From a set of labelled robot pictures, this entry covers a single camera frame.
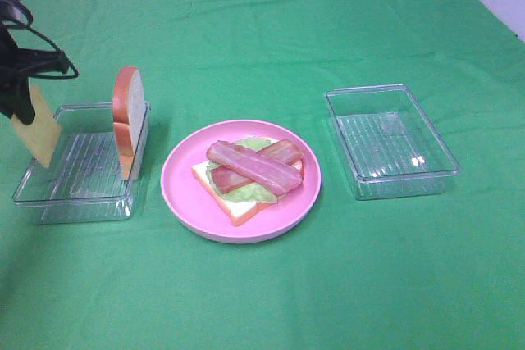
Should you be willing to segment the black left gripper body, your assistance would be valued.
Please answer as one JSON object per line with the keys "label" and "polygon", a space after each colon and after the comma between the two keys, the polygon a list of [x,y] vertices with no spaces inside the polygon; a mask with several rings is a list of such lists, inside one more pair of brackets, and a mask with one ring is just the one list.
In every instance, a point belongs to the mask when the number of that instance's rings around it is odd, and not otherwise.
{"label": "black left gripper body", "polygon": [[49,44],[53,50],[19,47],[9,30],[14,25],[1,22],[1,90],[8,90],[12,84],[25,78],[42,80],[66,80],[68,78],[68,57],[51,39],[37,30],[21,27]]}

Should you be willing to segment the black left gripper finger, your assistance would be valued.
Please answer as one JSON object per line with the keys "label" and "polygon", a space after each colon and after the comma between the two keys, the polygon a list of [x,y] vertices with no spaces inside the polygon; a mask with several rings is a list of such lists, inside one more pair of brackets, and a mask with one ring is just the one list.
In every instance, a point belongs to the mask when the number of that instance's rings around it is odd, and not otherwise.
{"label": "black left gripper finger", "polygon": [[35,118],[35,110],[30,98],[29,79],[27,77],[20,77],[14,83],[11,106],[13,114],[23,125],[32,124]]}
{"label": "black left gripper finger", "polygon": [[10,83],[1,84],[0,88],[0,110],[8,119],[11,119],[16,108],[16,100],[13,98],[13,86]]}

